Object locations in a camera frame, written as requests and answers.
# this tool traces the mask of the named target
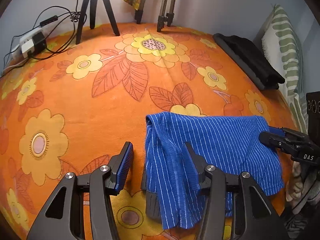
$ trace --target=blue towel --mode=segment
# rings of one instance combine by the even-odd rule
[[[162,112],[148,115],[146,121],[147,190],[158,195],[164,229],[177,225],[191,228],[203,213],[204,196],[192,190],[195,187],[187,180],[184,142],[190,142],[196,154],[226,173],[248,171],[266,195],[284,186],[277,153],[258,139],[261,131],[269,131],[263,117],[194,117]],[[227,215],[231,210],[228,193]]]

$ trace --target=metal screw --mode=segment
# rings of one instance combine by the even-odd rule
[[[68,172],[68,173],[66,174],[66,178],[67,178],[67,179],[71,179],[71,178],[73,178],[74,175],[75,175],[75,174],[74,174],[73,172]]]
[[[214,171],[214,170],[216,169],[216,167],[213,166],[213,165],[208,165],[208,166],[206,167],[206,169],[207,169],[208,171]]]
[[[108,171],[110,168],[109,168],[109,166],[108,165],[102,165],[101,167],[100,167],[100,171]]]
[[[242,177],[244,177],[244,178],[250,178],[250,173],[249,172],[247,172],[247,171],[244,171],[244,172],[242,172]]]

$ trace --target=black folded cloth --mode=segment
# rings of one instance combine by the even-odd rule
[[[278,89],[284,78],[252,41],[238,36],[213,35],[215,42],[238,64],[259,90]]]

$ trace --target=orange rug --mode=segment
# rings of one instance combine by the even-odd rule
[[[92,172],[131,141],[133,166],[125,189],[111,199],[120,238],[193,240],[197,228],[164,231],[146,217],[140,183],[147,114],[261,115],[271,126],[295,128],[280,92],[260,92],[211,35],[182,27],[157,33],[155,24],[118,27],[120,37],[110,25],[85,29],[79,45],[0,79],[0,208],[22,239],[64,174]],[[70,34],[51,39],[49,49]],[[292,163],[279,156],[286,183]],[[284,201],[284,190],[272,197],[279,213]],[[91,239],[88,194],[84,204]]]

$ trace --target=green striped cushion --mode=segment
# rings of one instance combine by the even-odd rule
[[[299,99],[303,76],[301,44],[286,12],[278,4],[262,38],[262,47],[270,64],[285,78],[285,83],[279,84],[279,90],[290,107],[297,127],[307,133]]]

